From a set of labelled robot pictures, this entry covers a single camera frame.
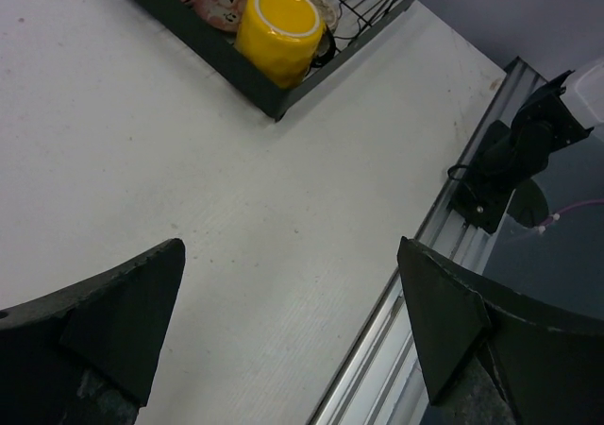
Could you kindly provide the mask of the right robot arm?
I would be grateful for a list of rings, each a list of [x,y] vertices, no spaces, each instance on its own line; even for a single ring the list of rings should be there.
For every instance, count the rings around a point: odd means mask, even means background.
[[[500,133],[477,152],[468,178],[473,187],[507,193],[544,171],[551,154],[589,137],[603,120],[594,115],[578,86],[595,70],[567,70],[530,94]]]

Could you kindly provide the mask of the black two-tier dish rack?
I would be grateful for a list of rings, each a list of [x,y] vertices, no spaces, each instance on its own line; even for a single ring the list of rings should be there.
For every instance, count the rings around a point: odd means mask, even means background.
[[[280,120],[415,0],[134,1]]]

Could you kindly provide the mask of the yellow ceramic mug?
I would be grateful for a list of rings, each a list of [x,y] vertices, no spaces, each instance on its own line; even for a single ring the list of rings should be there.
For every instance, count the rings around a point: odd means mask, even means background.
[[[235,48],[281,89],[298,86],[326,24],[310,0],[247,0]]]

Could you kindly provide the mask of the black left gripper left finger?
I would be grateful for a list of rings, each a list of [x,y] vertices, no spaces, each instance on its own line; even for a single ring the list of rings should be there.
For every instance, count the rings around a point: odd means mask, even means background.
[[[1,312],[4,424],[133,424],[146,406],[185,267],[170,239]]]

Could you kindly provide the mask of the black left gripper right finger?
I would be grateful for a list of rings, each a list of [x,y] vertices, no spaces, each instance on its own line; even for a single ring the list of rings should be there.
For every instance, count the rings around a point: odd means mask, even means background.
[[[415,239],[397,253],[431,406],[455,424],[600,424],[603,323],[467,270]]]

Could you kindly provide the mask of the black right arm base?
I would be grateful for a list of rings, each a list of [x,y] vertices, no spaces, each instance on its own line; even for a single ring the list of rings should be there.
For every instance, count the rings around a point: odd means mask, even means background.
[[[447,169],[448,178],[457,183],[450,207],[489,234],[505,214],[525,228],[538,226],[549,207],[532,178],[548,166],[551,143],[544,123],[514,135],[502,122],[493,122],[471,160]]]

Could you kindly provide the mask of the small speckled glass cup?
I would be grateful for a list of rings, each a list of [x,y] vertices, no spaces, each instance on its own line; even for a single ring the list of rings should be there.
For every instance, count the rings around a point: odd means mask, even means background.
[[[339,14],[337,9],[328,2],[328,0],[310,0],[319,11],[327,28],[334,33],[339,23]]]

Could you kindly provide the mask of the aluminium mounting rail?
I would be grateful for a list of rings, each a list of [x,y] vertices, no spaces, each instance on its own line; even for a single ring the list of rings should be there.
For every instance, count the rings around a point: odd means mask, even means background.
[[[593,424],[581,371],[598,322],[523,296],[430,246],[403,239],[398,268],[314,424],[414,424],[427,407],[455,424]]]

